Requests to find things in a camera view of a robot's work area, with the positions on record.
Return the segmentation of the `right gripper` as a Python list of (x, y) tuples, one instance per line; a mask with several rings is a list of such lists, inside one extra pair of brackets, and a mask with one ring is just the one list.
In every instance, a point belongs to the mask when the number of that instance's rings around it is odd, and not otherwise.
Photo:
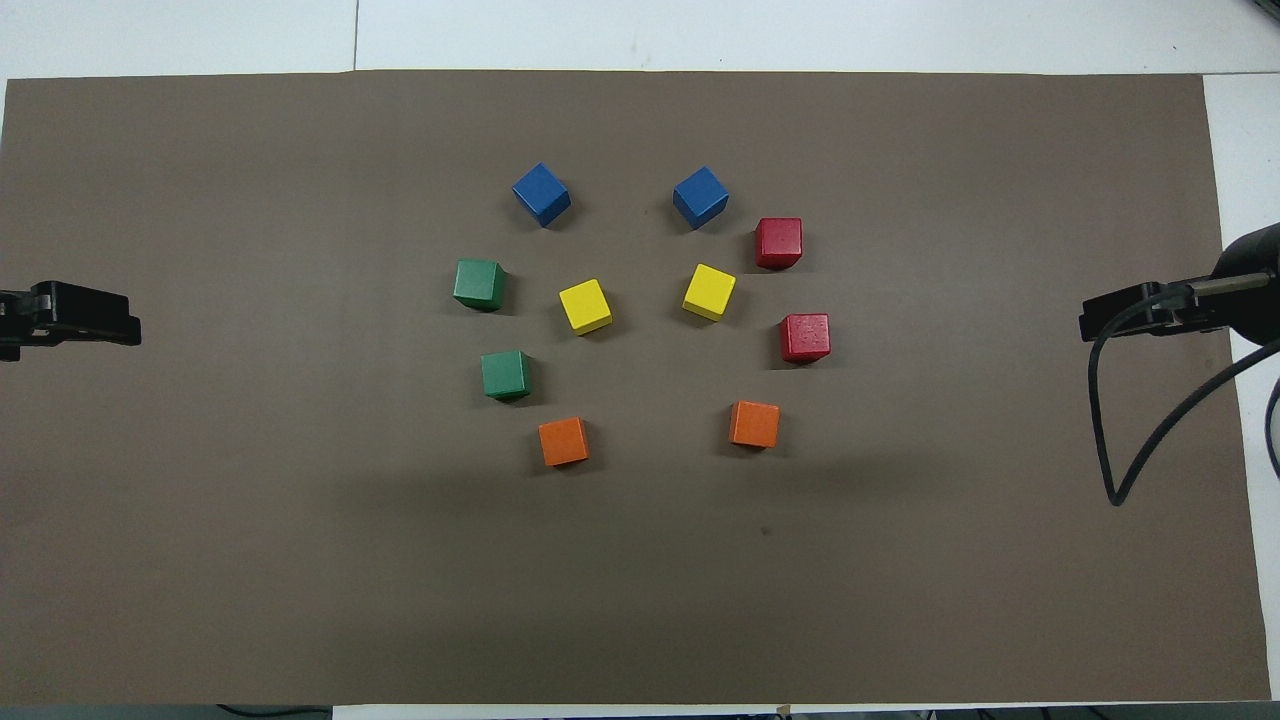
[(1258, 346), (1276, 341), (1279, 224), (1233, 241), (1207, 278), (1196, 283), (1196, 300), (1201, 309), (1185, 309), (1193, 297), (1194, 290), (1187, 283), (1138, 283), (1088, 299), (1082, 304), (1082, 341), (1096, 342), (1116, 315), (1134, 305), (1143, 309), (1114, 329), (1111, 338), (1210, 333), (1229, 328)]

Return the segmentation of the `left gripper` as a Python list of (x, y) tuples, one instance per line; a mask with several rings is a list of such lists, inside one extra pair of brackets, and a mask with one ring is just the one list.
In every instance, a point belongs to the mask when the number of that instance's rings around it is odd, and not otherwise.
[[(31, 304), (41, 322), (33, 322)], [(38, 282), (29, 291), (1, 292), (1, 361), (17, 363), (20, 350), (67, 342), (140, 346), (140, 319), (129, 316), (127, 296), (73, 284)]]

